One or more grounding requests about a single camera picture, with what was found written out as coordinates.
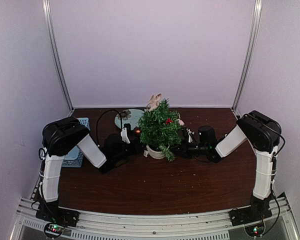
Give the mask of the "white battery box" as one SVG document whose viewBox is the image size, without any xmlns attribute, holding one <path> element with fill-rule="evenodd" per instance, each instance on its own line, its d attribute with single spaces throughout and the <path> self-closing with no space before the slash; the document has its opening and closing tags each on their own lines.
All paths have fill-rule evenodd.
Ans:
<svg viewBox="0 0 300 240">
<path fill-rule="evenodd" d="M 147 157 L 149 157 L 149 155 L 150 155 L 149 151 L 144 150 L 143 156 L 147 158 Z"/>
</svg>

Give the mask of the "red brown bauble ornament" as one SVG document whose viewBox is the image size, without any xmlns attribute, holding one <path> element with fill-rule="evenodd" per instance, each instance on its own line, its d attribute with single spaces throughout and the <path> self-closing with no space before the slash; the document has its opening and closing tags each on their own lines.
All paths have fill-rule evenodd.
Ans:
<svg viewBox="0 0 300 240">
<path fill-rule="evenodd" d="M 135 128 L 133 129 L 133 134 L 134 134 L 135 137 L 139 138 L 140 135 L 141 135 L 141 130 L 140 130 L 140 128 L 139 128 L 139 127 L 135 127 Z"/>
</svg>

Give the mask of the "pink pompom ornament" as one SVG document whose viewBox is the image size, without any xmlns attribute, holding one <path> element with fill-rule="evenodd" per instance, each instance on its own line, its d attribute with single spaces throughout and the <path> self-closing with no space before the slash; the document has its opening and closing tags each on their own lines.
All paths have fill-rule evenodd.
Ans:
<svg viewBox="0 0 300 240">
<path fill-rule="evenodd" d="M 184 123 L 181 119 L 178 120 L 178 123 L 179 123 L 181 126 L 184 126 L 184 125 L 185 125 L 185 123 Z"/>
</svg>

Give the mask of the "small green christmas tree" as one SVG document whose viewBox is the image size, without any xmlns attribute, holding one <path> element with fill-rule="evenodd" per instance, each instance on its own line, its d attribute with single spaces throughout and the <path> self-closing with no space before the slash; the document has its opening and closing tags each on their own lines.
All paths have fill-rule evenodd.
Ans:
<svg viewBox="0 0 300 240">
<path fill-rule="evenodd" d="M 168 118 L 173 123 L 166 124 Z M 173 162 L 176 157 L 172 148 L 181 144 L 181 131 L 184 128 L 179 124 L 179 119 L 180 114 L 170 109 L 169 100 L 163 99 L 155 110 L 144 112 L 139 119 L 140 142 Z"/>
</svg>

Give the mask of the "beige fabric bow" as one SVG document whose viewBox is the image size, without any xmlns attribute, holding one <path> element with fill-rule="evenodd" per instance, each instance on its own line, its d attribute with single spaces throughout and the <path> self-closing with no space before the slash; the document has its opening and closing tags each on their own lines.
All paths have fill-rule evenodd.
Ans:
<svg viewBox="0 0 300 240">
<path fill-rule="evenodd" d="M 144 111 L 151 112 L 155 110 L 160 105 L 161 98 L 162 98 L 162 93 L 153 94 L 148 100 Z"/>
</svg>

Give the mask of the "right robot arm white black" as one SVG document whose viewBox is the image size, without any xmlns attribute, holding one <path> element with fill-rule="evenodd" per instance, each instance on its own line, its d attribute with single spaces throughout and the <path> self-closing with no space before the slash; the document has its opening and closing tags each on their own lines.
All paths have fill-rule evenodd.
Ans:
<svg viewBox="0 0 300 240">
<path fill-rule="evenodd" d="M 212 163 L 219 163 L 244 142 L 249 142 L 256 157 L 255 183 L 246 210 L 249 220 L 258 220 L 269 208 L 273 183 L 277 173 L 277 156 L 286 141 L 280 124 L 263 113 L 253 110 L 240 117 L 235 127 L 223 138 L 217 139 L 213 127 L 202 125 L 195 140 L 190 128 L 181 131 L 181 143 L 175 152 L 186 159 L 203 155 Z"/>
</svg>

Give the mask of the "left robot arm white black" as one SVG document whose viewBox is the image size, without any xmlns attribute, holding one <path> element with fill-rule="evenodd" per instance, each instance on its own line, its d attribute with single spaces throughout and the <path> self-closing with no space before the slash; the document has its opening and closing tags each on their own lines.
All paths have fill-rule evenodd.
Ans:
<svg viewBox="0 0 300 240">
<path fill-rule="evenodd" d="M 122 165 L 130 156 L 144 149 L 138 135 L 130 138 L 130 129 L 122 127 L 119 134 L 109 135 L 103 148 L 92 139 L 90 130 L 71 116 L 51 122 L 42 130 L 43 147 L 38 151 L 42 160 L 40 167 L 39 202 L 40 211 L 51 222 L 62 218 L 59 208 L 59 180 L 66 155 L 75 147 L 102 174 Z"/>
</svg>

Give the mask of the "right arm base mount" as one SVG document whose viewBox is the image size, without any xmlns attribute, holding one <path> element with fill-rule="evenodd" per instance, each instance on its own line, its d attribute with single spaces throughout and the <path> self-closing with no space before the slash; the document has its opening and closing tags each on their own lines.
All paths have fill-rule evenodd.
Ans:
<svg viewBox="0 0 300 240">
<path fill-rule="evenodd" d="M 232 226 L 246 225 L 272 216 L 269 201 L 266 200 L 253 200 L 249 206 L 234 208 L 228 214 Z"/>
</svg>

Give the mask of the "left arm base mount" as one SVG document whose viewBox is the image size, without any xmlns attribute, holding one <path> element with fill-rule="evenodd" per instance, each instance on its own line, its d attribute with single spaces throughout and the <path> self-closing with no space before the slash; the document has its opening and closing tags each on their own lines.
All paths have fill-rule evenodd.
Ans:
<svg viewBox="0 0 300 240">
<path fill-rule="evenodd" d="M 56 223 L 65 227 L 76 227 L 79 220 L 79 215 L 80 213 L 78 211 L 60 208 L 58 209 L 58 212 L 54 214 L 54 216 L 48 211 L 38 211 L 35 214 L 35 217 L 37 219 Z"/>
</svg>

